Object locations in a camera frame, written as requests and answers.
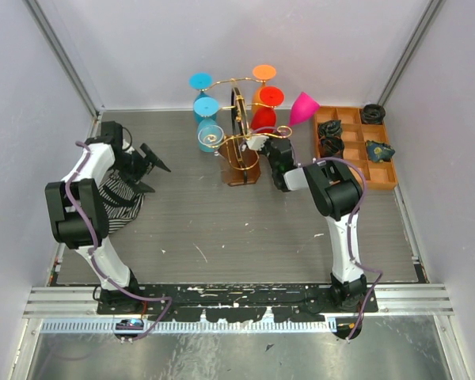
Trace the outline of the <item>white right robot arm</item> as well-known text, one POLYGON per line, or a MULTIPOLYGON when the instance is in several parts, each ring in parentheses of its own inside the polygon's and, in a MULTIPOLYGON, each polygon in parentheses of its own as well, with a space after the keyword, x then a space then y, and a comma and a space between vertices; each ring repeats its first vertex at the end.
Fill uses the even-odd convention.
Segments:
POLYGON ((335 157, 297 165, 289 139, 269 138, 260 153, 268 159, 273 183, 280 191, 310 191, 329 228, 332 304, 342 312, 352 310, 367 292, 367 279, 359 262, 356 228, 363 188, 352 172, 352 165, 335 157))

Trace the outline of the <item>magenta plastic wine glass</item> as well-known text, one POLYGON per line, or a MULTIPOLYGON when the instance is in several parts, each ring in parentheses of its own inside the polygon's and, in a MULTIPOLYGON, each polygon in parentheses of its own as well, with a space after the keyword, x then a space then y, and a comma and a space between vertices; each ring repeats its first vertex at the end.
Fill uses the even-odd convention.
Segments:
POLYGON ((288 125, 293 127, 294 125, 306 122, 319 108, 320 105, 317 101, 308 93, 301 92, 291 107, 288 125))

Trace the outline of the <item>black white striped bag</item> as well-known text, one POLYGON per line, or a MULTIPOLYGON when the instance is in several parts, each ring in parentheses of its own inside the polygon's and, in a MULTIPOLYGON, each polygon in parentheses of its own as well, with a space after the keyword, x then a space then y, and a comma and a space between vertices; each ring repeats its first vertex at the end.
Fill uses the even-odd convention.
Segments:
POLYGON ((110 234, 137 219, 145 198, 115 173, 110 174, 101 183, 99 194, 108 216, 110 234))

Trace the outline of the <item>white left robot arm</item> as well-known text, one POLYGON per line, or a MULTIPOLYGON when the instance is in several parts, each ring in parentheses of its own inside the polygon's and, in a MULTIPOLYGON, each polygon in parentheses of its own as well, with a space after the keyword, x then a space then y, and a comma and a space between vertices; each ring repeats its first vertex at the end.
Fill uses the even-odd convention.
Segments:
POLYGON ((110 236, 134 221, 146 194, 154 192, 143 178, 154 168, 169 168, 147 144, 135 149, 130 131, 116 121, 102 123, 99 135, 77 145, 82 156, 74 168, 44 190, 51 232, 93 269, 102 306, 136 313, 148 301, 110 236))

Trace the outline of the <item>red plastic wine glass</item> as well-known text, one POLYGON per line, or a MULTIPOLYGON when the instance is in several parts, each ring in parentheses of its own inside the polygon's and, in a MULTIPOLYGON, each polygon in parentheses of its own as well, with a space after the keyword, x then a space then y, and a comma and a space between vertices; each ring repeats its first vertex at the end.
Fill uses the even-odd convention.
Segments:
MULTIPOLYGON (((272 92, 275 92, 275 107, 283 103, 284 95, 278 87, 269 85, 269 97, 272 97, 272 92)), ((276 129, 276 111, 275 107, 260 108, 255 115, 253 115, 250 127, 253 131, 260 133, 273 133, 276 129)))

